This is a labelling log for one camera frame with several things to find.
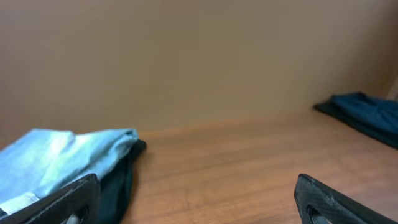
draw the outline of beige wall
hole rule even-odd
[[[385,95],[396,0],[3,0],[1,132],[164,129]]]

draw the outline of white cloth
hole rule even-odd
[[[21,208],[10,209],[10,199],[31,194],[43,198],[86,174],[101,180],[137,140],[133,129],[77,135],[33,129],[0,152],[0,208],[8,205],[6,209],[16,212]]]

